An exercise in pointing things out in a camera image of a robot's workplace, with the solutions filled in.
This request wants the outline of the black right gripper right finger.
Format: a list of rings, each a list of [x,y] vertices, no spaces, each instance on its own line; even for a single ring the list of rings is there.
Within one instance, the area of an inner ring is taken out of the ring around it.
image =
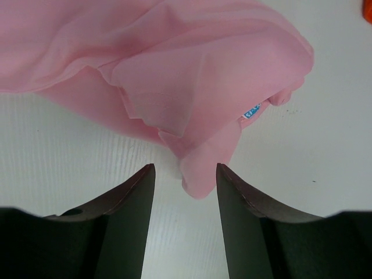
[[[222,163],[216,168],[216,182],[230,278],[289,278],[276,224],[320,217],[270,197]]]

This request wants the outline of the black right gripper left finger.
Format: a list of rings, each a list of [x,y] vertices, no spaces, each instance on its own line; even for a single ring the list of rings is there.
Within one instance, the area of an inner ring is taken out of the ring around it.
[[[44,278],[140,278],[155,190],[155,166],[60,216]]]

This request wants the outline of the pink t shirt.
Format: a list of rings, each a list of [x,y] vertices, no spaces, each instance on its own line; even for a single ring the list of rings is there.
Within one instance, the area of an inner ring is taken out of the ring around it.
[[[1,2],[1,91],[168,147],[196,199],[313,63],[308,41],[259,1]]]

